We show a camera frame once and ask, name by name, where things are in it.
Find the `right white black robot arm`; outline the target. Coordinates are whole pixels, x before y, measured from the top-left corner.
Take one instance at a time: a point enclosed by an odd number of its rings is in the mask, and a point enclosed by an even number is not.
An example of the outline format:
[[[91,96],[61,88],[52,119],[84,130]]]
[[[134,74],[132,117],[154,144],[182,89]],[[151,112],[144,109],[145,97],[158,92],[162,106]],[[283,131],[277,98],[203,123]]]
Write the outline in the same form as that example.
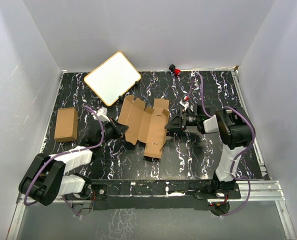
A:
[[[197,127],[201,134],[219,133],[223,143],[219,165],[211,181],[211,192],[224,198],[236,182],[236,170],[242,155],[255,141],[255,128],[242,107],[225,106],[209,115],[208,106],[198,105],[197,112],[179,108],[164,127],[169,132],[182,132],[187,127]]]

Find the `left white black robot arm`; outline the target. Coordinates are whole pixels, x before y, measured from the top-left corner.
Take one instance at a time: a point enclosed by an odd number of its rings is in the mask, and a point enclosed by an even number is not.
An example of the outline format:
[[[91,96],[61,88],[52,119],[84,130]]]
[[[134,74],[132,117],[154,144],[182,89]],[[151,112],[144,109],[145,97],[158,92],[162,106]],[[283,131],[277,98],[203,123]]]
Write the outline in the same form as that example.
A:
[[[128,126],[110,118],[94,123],[80,145],[68,151],[47,155],[39,153],[22,178],[18,190],[24,195],[24,205],[50,205],[57,197],[75,194],[85,200],[91,196],[90,180],[79,173],[67,173],[91,162],[93,155],[105,142],[122,137]]]

